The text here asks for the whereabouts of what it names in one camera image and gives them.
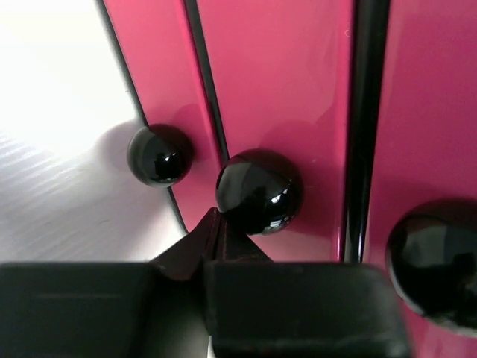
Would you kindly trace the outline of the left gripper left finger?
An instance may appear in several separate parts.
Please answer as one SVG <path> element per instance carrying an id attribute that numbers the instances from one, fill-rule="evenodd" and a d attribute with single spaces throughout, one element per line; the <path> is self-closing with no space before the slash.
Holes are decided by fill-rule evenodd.
<path id="1" fill-rule="evenodd" d="M 216 209 L 137 263 L 1 265 L 3 357 L 206 357 L 202 264 Z"/>

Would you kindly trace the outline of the pink drawer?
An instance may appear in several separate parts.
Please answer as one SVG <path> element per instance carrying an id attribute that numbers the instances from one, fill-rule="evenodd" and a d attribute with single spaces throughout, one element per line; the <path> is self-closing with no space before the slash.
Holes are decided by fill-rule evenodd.
<path id="1" fill-rule="evenodd" d="M 275 260 L 338 260 L 344 242 L 351 1 L 199 1 L 230 155 L 275 150 L 299 169 L 304 201 L 256 237 Z"/>
<path id="2" fill-rule="evenodd" d="M 391 2 L 364 260 L 415 357 L 476 355 L 474 1 Z"/>
<path id="3" fill-rule="evenodd" d="M 180 129 L 193 144 L 189 173 L 171 188 L 187 231 L 215 204 L 221 159 L 184 1 L 104 3 L 150 125 Z"/>

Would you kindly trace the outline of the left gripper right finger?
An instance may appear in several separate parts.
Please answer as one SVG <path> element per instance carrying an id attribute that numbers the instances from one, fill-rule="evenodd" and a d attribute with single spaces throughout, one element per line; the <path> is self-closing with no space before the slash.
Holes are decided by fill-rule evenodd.
<path id="1" fill-rule="evenodd" d="M 408 357 L 385 274 L 365 264 L 276 262 L 220 222 L 204 263 L 217 357 Z"/>

